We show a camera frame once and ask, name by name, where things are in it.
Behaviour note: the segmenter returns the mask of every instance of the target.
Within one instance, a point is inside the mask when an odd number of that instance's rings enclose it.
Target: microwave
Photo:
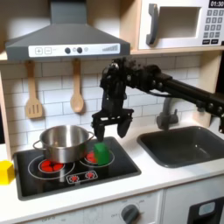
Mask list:
[[[224,0],[142,0],[138,48],[224,45]]]

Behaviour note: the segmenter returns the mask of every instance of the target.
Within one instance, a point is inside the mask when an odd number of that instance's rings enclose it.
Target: black robotic arm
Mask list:
[[[105,126],[117,124],[117,133],[125,137],[132,121],[133,109],[123,108],[127,99],[126,87],[137,88],[147,94],[163,97],[182,98],[194,103],[198,109],[204,110],[220,118],[220,133],[224,132],[224,98],[196,87],[189,86],[170,75],[161,72],[158,66],[136,66],[134,61],[114,59],[102,72],[101,88],[103,97],[101,111],[93,114],[92,126],[99,141],[103,140]],[[154,94],[151,90],[168,94]]]

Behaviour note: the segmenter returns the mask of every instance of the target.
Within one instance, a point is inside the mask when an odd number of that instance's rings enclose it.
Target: sink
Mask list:
[[[224,141],[201,127],[143,134],[137,141],[159,165],[167,168],[224,158]]]

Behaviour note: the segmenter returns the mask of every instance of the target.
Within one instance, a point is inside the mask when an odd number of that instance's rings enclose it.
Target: wooden utensil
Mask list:
[[[35,64],[33,61],[27,61],[25,62],[25,66],[28,74],[28,85],[30,92],[30,99],[25,105],[25,113],[26,116],[29,118],[41,117],[43,114],[43,109],[41,103],[39,102],[36,96],[36,86],[34,80]]]
[[[84,107],[84,101],[81,96],[81,61],[73,61],[73,97],[70,101],[73,112],[80,113]]]

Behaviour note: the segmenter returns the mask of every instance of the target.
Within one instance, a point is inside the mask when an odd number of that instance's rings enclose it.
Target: range hood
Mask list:
[[[51,24],[6,43],[8,60],[130,54],[130,43],[87,24],[86,0],[51,0]]]

